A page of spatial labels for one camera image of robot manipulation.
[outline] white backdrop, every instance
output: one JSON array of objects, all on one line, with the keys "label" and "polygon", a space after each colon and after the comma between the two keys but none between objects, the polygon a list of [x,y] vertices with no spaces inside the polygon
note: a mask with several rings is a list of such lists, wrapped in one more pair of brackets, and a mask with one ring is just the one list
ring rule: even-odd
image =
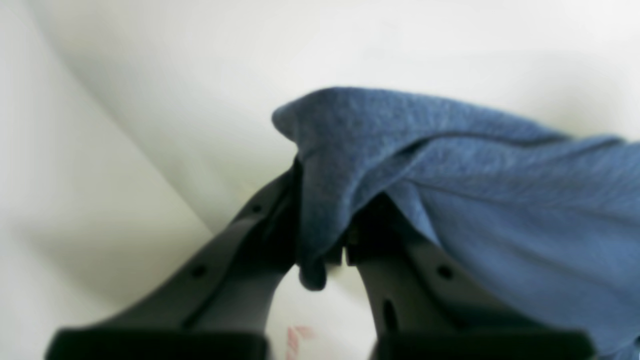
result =
[{"label": "white backdrop", "polygon": [[[444,95],[640,138],[640,3],[0,0],[0,359],[113,314],[224,228],[295,148],[271,112],[333,85]],[[364,359],[362,285],[287,276],[268,334]]]}]

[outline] screw hole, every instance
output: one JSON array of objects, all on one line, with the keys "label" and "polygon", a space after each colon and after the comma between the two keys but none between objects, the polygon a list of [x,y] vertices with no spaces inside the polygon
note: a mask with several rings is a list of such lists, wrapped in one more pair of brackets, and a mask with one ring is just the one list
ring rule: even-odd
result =
[{"label": "screw hole", "polygon": [[204,276],[207,273],[207,267],[204,265],[198,265],[191,271],[191,276],[194,279],[198,279]]},{"label": "screw hole", "polygon": [[396,309],[389,300],[385,300],[382,304],[382,315],[385,319],[385,327],[388,332],[395,332],[398,330],[398,318],[396,315]]},{"label": "screw hole", "polygon": [[438,275],[442,278],[451,280],[453,278],[453,271],[447,265],[438,266]]}]

